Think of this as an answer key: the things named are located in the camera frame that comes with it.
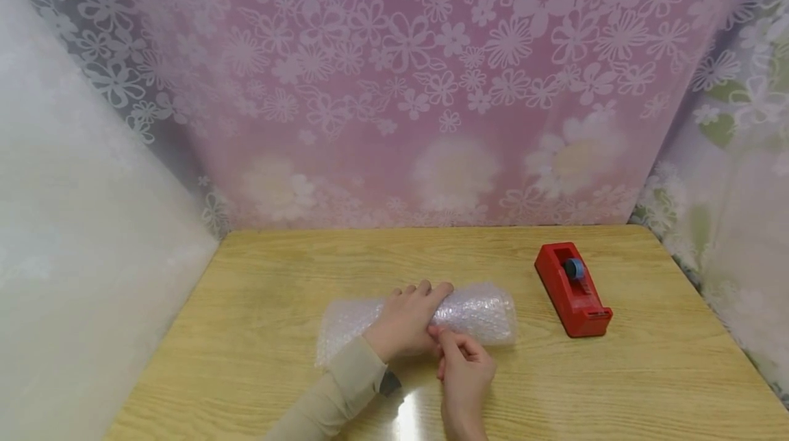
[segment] sleeve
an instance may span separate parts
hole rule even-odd
[[[318,383],[277,421],[264,441],[323,441],[373,400],[386,365],[363,337],[354,338],[329,364]]]

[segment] bubble wrap roll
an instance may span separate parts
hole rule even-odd
[[[326,367],[346,343],[373,324],[383,306],[383,299],[331,302],[323,313],[316,367]],[[484,282],[452,292],[431,323],[466,333],[485,346],[495,346],[515,343],[517,322],[510,293]]]

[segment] table surface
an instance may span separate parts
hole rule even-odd
[[[604,305],[600,338],[566,336],[534,259],[572,240]],[[162,341],[107,440],[254,440],[318,378],[321,315],[337,298],[421,279],[493,281],[518,343],[485,407],[491,440],[789,440],[789,415],[646,229],[468,227],[234,232]],[[427,359],[341,440],[443,440]]]

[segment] hand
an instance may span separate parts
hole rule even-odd
[[[431,351],[437,353],[438,344],[427,333],[427,326],[441,301],[453,290],[455,288],[447,281],[432,289],[427,280],[422,280],[419,287],[394,289],[386,297],[378,320],[363,333],[381,362]]]
[[[441,416],[447,433],[459,441],[487,440],[482,403],[495,376],[495,361],[465,334],[440,330],[434,337],[441,347],[436,377],[443,382]]]

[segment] wrist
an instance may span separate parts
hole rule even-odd
[[[375,333],[375,330],[365,331],[362,333],[362,337],[384,364],[388,364],[390,360],[395,358],[396,353],[386,343],[386,340],[381,338],[378,333]]]
[[[453,426],[457,441],[488,441],[482,415],[463,416]]]

